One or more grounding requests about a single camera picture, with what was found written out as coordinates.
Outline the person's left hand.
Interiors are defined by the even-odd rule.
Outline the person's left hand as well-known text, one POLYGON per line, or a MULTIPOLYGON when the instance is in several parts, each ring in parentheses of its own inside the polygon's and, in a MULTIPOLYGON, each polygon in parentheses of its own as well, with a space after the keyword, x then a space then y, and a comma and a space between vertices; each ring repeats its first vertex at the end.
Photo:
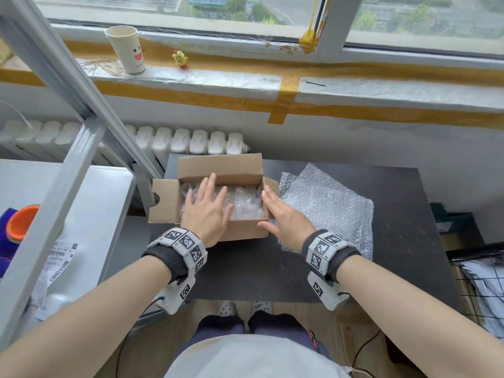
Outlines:
POLYGON ((180 227, 197 235, 203 246, 209 249, 217 244, 226 230, 223 228, 223 203, 227 188, 224 186, 214 201, 205 200, 205 178, 199 188, 195 203, 181 217, 180 227))

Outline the person's right hand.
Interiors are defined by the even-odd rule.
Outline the person's right hand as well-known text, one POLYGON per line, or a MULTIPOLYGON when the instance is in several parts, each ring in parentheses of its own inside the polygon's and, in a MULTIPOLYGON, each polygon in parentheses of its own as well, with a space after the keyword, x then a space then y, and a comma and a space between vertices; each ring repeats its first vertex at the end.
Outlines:
POLYGON ((263 205, 273 214, 278 225, 278 233, 272 234, 291 251, 302 253, 306 239, 316 231, 312 222, 302 212, 283 202, 268 185, 263 188, 261 196, 263 205))

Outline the clear bubble wrap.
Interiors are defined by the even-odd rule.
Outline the clear bubble wrap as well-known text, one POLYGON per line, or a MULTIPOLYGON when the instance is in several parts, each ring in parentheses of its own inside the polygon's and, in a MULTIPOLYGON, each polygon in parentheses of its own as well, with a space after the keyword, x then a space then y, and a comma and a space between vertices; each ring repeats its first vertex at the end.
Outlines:
MULTIPOLYGON (((183 195, 182 206, 180 210, 180 217, 185 210, 185 200, 189 190, 192 190, 192 201, 196 202, 200 183, 190 184, 184 183, 181 186, 181 193, 183 195)), ((219 195, 222 186, 214 188, 214 195, 212 201, 219 195)), ((250 220, 262 219, 265 217, 263 210, 263 203, 261 198, 262 188, 255 186, 229 186, 226 190, 226 198, 223 203, 223 212, 229 205, 233 205, 232 215, 230 220, 250 220)))

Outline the brown cardboard box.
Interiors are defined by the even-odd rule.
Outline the brown cardboard box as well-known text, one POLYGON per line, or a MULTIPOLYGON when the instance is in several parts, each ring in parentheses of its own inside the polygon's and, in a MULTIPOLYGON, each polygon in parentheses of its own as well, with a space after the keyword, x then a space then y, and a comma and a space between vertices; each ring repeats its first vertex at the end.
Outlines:
POLYGON ((150 208, 148 223, 165 228, 179 226, 181 209, 185 202, 183 184, 195 186, 203 178, 215 173, 216 186, 232 187, 269 186, 279 192, 279 183, 264 176, 261 153, 217 156, 179 156, 176 160, 177 178, 154 179, 152 192, 159 202, 150 208))

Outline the person's left forearm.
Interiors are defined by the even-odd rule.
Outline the person's left forearm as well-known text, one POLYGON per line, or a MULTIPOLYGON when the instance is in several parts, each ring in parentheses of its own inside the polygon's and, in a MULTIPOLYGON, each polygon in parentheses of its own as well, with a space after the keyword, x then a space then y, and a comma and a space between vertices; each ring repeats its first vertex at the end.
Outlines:
POLYGON ((0 353, 0 378, 93 378, 171 277, 137 260, 0 353))

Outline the person's right forearm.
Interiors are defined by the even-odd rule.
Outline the person's right forearm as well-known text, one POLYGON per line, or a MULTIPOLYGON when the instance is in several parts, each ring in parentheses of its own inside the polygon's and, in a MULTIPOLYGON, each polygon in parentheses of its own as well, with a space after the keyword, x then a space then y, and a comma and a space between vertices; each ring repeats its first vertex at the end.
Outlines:
POLYGON ((504 343, 459 312, 360 255, 337 281, 429 378, 504 378, 504 343))

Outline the white marker wrist tracker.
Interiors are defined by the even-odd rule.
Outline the white marker wrist tracker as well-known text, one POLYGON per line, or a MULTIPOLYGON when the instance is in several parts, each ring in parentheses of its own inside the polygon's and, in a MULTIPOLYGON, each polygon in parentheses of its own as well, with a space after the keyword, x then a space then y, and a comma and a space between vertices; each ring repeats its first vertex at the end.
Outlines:
POLYGON ((345 237, 321 229, 310 235, 302 247, 302 255, 311 268, 307 281, 322 304, 330 311, 334 311, 349 298, 349 293, 339 282, 327 282, 324 279, 331 258, 337 250, 347 246, 357 248, 345 237))
POLYGON ((188 267, 188 277, 174 281, 164 287, 159 297, 154 300, 155 305, 167 312, 175 314, 184 303, 189 292, 196 283, 196 273, 205 265, 208 253, 197 235, 185 228, 171 228, 148 245, 170 246, 183 256, 188 267))

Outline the white radiator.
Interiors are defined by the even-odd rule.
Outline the white radiator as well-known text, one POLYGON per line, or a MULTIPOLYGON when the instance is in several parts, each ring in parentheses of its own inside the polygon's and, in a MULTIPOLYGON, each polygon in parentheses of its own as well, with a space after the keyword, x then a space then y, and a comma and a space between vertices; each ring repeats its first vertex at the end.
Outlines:
MULTIPOLYGON (((173 130, 132 125, 126 125, 126 128, 161 171, 166 169, 171 154, 239 155, 250 152, 241 133, 191 132, 185 128, 173 130)), ((22 160, 61 163, 80 129, 78 122, 8 120, 0 124, 0 149, 8 150, 22 160)))

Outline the black wristband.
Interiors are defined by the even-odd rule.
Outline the black wristband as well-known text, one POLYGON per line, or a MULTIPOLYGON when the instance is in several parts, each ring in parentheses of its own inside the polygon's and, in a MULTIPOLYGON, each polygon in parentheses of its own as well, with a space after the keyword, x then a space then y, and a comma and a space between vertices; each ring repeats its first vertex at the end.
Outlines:
POLYGON ((174 281, 184 280, 188 277, 188 267, 182 255, 178 254, 176 250, 170 246, 155 245, 147 248, 142 258, 145 256, 153 256, 165 264, 167 269, 171 272, 171 280, 168 285, 174 281))
POLYGON ((338 268, 342 265, 342 263, 345 260, 354 255, 361 256, 360 251, 354 247, 347 246, 345 248, 337 250, 335 255, 329 261, 327 272, 324 275, 325 281, 338 283, 338 280, 336 278, 338 268))

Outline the flat bubble wrap sheet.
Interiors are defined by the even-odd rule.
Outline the flat bubble wrap sheet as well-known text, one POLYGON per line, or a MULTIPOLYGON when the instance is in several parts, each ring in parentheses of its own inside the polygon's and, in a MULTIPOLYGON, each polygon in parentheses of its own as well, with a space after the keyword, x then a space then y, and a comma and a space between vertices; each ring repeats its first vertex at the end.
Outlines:
POLYGON ((283 172, 279 197, 302 212, 316 229, 327 229, 354 243, 365 259, 373 259, 374 203, 308 164, 299 176, 283 172))

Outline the white side table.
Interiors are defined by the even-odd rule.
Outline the white side table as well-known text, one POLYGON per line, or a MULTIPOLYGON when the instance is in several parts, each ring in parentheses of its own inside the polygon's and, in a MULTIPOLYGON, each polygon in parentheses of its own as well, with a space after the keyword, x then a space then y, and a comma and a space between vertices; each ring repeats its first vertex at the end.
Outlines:
MULTIPOLYGON (((0 214, 41 204, 59 182, 61 163, 0 159, 0 214)), ((76 244, 70 263, 48 287, 75 300, 103 281, 122 228, 134 186, 125 168, 90 166, 70 207, 60 235, 64 246, 76 244)))

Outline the person's dark blue trousers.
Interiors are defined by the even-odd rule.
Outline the person's dark blue trousers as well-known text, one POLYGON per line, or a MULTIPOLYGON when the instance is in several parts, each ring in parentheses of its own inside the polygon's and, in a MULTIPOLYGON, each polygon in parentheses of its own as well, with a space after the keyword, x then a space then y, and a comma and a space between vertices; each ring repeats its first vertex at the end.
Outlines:
POLYGON ((331 359, 325 345, 317 338, 313 339, 309 335, 308 330, 290 314, 282 313, 275 315, 265 311, 256 311, 250 317, 248 325, 249 332, 247 333, 245 331, 245 323, 238 315, 226 317, 217 315, 206 316, 200 321, 195 334, 176 354, 176 357, 192 345, 207 339, 227 335, 255 334, 287 338, 331 359))

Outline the short yellow tape strip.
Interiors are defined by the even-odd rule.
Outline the short yellow tape strip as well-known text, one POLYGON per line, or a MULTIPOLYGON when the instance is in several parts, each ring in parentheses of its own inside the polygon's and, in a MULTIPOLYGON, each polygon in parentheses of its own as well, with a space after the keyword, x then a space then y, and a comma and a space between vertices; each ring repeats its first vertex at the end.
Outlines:
POLYGON ((295 102, 300 78, 300 75, 284 75, 282 77, 277 99, 268 118, 268 124, 283 125, 295 102))

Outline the person's white shirt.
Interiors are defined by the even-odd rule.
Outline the person's white shirt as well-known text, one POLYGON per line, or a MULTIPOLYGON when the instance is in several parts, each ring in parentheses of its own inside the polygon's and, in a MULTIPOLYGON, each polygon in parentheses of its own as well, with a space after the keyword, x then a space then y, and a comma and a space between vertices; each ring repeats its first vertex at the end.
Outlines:
POLYGON ((196 343, 164 378, 351 378, 329 358, 287 338, 228 335, 196 343))

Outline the long yellow tape strip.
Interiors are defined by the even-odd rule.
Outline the long yellow tape strip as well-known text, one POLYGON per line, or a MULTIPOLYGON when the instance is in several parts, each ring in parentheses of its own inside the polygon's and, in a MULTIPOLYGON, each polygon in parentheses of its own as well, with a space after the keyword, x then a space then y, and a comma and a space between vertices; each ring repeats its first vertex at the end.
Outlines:
POLYGON ((189 53, 140 39, 141 75, 92 76, 105 95, 240 112, 270 112, 284 75, 300 75, 288 115, 504 130, 504 69, 357 62, 322 64, 189 53))

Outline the pile of wooden toothpicks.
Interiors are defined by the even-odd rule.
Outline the pile of wooden toothpicks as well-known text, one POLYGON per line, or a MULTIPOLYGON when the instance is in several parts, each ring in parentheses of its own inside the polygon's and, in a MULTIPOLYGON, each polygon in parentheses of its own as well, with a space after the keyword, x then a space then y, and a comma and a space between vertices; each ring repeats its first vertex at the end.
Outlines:
POLYGON ((89 77, 95 76, 97 72, 105 72, 106 74, 123 78, 127 75, 122 64, 110 57, 99 58, 77 58, 77 62, 89 77))

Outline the smiley face paper cup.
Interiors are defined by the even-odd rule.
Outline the smiley face paper cup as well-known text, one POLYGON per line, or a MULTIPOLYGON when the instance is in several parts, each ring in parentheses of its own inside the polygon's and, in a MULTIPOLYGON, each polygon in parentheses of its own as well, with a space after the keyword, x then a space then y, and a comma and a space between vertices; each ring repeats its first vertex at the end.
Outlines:
POLYGON ((127 73, 137 75, 145 71, 143 52, 135 27, 129 25, 113 26, 105 30, 105 36, 127 73))

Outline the orange plastic cup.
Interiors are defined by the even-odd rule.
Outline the orange plastic cup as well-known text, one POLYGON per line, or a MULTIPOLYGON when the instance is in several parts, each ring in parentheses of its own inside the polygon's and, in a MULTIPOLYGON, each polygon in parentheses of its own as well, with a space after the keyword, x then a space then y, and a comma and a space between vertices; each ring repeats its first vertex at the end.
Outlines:
POLYGON ((29 205, 19 210, 9 209, 5 227, 7 239, 14 243, 21 243, 39 209, 39 204, 29 205))

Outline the yellow tape wad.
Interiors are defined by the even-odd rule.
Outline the yellow tape wad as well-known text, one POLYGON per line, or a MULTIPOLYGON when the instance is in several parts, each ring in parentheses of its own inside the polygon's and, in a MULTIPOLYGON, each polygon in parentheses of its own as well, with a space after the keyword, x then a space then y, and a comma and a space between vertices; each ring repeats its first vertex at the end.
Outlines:
POLYGON ((322 31, 329 17, 332 0, 314 0, 313 10, 307 31, 299 38, 298 44, 305 55, 315 51, 322 31))

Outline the dark green box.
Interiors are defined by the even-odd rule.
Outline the dark green box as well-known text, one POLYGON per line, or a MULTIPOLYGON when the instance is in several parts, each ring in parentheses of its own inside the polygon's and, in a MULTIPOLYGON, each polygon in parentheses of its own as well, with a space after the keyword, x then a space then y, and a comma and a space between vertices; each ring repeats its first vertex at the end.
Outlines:
POLYGON ((442 203, 430 203, 429 206, 447 253, 485 246, 473 213, 448 212, 442 203))

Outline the blue plastic container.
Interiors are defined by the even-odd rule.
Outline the blue plastic container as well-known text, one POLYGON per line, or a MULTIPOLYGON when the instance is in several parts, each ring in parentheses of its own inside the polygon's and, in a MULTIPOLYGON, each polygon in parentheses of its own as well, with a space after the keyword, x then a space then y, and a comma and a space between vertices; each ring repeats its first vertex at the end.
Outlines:
POLYGON ((14 243, 7 239, 5 227, 8 219, 9 209, 6 209, 0 216, 0 280, 3 279, 20 243, 14 243))

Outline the grey plastic bags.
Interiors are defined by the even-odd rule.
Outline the grey plastic bags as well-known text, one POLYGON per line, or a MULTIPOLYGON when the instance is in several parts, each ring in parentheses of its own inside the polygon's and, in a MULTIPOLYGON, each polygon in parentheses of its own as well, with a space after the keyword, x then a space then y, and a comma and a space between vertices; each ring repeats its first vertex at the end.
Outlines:
POLYGON ((504 259, 465 260, 460 266, 473 289, 469 299, 476 323, 504 343, 504 259))

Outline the grey metal shelf frame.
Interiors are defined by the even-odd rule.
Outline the grey metal shelf frame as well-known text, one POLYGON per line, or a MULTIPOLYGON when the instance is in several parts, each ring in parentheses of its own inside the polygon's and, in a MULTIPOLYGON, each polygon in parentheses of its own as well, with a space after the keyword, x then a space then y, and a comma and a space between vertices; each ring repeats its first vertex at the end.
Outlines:
MULTIPOLYGON (((90 166, 125 168, 133 175, 145 211, 155 203, 161 174, 136 144, 104 96, 85 74, 33 0, 0 0, 0 37, 33 74, 72 109, 81 129, 59 171, 59 182, 40 210, 0 281, 0 350, 39 324, 30 295, 90 166)), ((48 294, 47 306, 72 299, 48 294)))

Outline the white window frame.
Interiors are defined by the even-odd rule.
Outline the white window frame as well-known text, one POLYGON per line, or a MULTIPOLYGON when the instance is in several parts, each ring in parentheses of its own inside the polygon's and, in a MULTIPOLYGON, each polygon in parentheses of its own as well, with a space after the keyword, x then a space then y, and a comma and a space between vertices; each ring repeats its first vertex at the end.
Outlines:
POLYGON ((504 0, 332 0, 314 52, 299 38, 314 0, 33 0, 69 39, 114 25, 186 54, 314 63, 504 69, 504 0))

